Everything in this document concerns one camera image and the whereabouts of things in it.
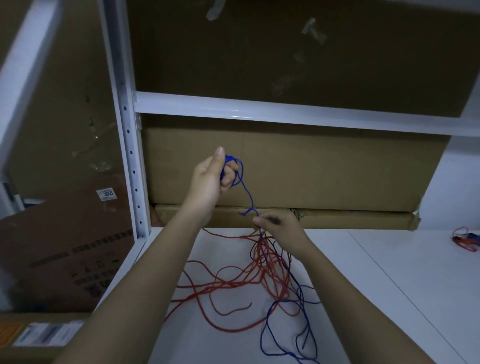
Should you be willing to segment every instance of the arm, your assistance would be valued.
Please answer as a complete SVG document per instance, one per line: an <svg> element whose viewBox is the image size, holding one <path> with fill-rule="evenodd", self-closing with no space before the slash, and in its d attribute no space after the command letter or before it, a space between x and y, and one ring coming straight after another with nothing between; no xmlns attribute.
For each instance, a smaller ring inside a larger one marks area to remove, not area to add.
<svg viewBox="0 0 480 364"><path fill-rule="evenodd" d="M225 151L200 163L180 210L157 236L55 364L146 363L200 229L210 220L221 192L238 166L225 167Z"/></svg>
<svg viewBox="0 0 480 364"><path fill-rule="evenodd" d="M267 218L277 218L280 225ZM289 211L262 214L253 222L303 263L313 287L353 364L434 364L430 357L385 316L313 244Z"/></svg>

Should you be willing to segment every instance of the red rope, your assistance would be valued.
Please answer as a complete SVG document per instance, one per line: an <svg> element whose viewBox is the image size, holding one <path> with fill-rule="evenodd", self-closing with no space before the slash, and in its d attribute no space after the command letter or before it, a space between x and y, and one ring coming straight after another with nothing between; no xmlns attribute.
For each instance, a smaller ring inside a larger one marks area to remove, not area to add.
<svg viewBox="0 0 480 364"><path fill-rule="evenodd" d="M228 316L234 312L238 311L245 311L248 310L252 303L246 307L236 308L230 312L222 313L220 312L213 301L212 293L217 290L231 290L239 287L244 287L249 284L254 285L262 285L266 292L272 297L274 301L282 301L289 298L289 291L288 286L290 285L290 265L291 265L291 256L288 255L288 259L286 260L287 267L281 261L281 257L276 253L274 247L274 243L270 240L271 237L267 237L265 232L261 231L254 231L250 235L242 235L242 236L223 236L219 234L214 234L206 229L205 232L209 233L210 235L214 235L220 238L225 239L241 239L241 240L249 240L255 243L252 249L252 262L248 264L244 269L235 267L235 266L228 266L221 268L216 274L214 274L204 263L198 260L189 260L187 262L187 266L191 264L200 264L206 272L213 278L211 282L203 283L203 284L194 284L190 275L184 269L183 274L187 277L190 281L190 285L179 285L177 288L179 289L193 289L193 293L183 299L172 300L172 303L177 303L177 305L170 311L170 313L165 318L165 321L183 304L196 300L202 315L204 316L205 320L217 330L223 332L242 332L254 328L255 326L260 325L263 323L266 318L262 318L256 322L253 322L247 326L241 328L222 328L216 324L214 324L208 315L206 314L203 304L200 300L202 295L208 295L210 303L212 305L213 310L220 316ZM219 277L220 272L224 269L237 269L240 273L233 279L224 280ZM280 307L287 315L289 316L296 316L299 314L300 309L296 313L289 313L287 312L282 305L279 303L276 304L272 310L274 312L277 307Z"/></svg>

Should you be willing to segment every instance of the left hand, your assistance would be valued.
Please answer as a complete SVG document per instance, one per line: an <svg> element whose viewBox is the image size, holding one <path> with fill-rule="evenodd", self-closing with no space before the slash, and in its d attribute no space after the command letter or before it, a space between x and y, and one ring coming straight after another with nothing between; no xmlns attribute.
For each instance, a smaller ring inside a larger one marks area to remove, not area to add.
<svg viewBox="0 0 480 364"><path fill-rule="evenodd" d="M213 209L220 197L230 189L239 167L234 161L225 166L225 175L220 181L220 174L225 165L225 149L221 146L212 157L208 157L193 170L192 183L182 208L193 212L205 226L212 217Z"/></svg>

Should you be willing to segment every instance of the forearm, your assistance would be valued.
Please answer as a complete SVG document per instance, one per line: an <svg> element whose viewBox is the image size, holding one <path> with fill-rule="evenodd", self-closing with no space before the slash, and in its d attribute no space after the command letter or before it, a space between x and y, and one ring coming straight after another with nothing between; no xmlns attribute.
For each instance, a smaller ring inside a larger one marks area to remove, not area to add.
<svg viewBox="0 0 480 364"><path fill-rule="evenodd" d="M200 228L181 208L56 364L146 363Z"/></svg>
<svg viewBox="0 0 480 364"><path fill-rule="evenodd" d="M302 263L353 364L433 364L430 357L313 244Z"/></svg>

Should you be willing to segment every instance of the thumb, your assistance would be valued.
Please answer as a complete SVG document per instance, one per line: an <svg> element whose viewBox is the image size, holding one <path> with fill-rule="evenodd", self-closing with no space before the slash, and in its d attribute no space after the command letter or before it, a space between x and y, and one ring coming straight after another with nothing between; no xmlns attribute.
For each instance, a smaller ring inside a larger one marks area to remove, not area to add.
<svg viewBox="0 0 480 364"><path fill-rule="evenodd" d="M272 235L275 235L275 231L278 228L277 225L272 224L270 221L268 221L267 219L265 219L261 216L255 216L253 218L253 223L255 225L261 227L263 230L268 231Z"/></svg>
<svg viewBox="0 0 480 364"><path fill-rule="evenodd" d="M222 146L219 146L215 154L213 155L213 158L210 162L210 165L208 166L207 171L209 173L218 175L220 177L220 174L223 171L223 167L225 166L225 149L223 149Z"/></svg>

